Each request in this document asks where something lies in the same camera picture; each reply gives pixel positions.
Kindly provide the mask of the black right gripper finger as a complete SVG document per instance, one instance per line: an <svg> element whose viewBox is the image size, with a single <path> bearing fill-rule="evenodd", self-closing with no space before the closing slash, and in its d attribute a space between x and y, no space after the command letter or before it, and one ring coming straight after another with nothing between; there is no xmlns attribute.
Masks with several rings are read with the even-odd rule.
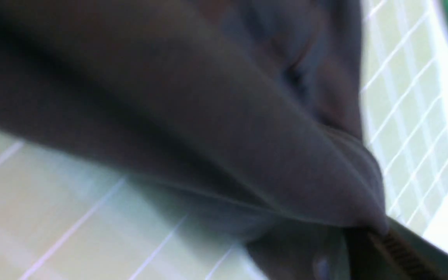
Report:
<svg viewBox="0 0 448 280"><path fill-rule="evenodd" d="M376 255L371 280L448 280L448 253L389 219L383 237L369 234Z"/></svg>
<svg viewBox="0 0 448 280"><path fill-rule="evenodd" d="M352 280L406 280L407 277L391 264L371 239L366 229L344 230L350 259Z"/></svg>

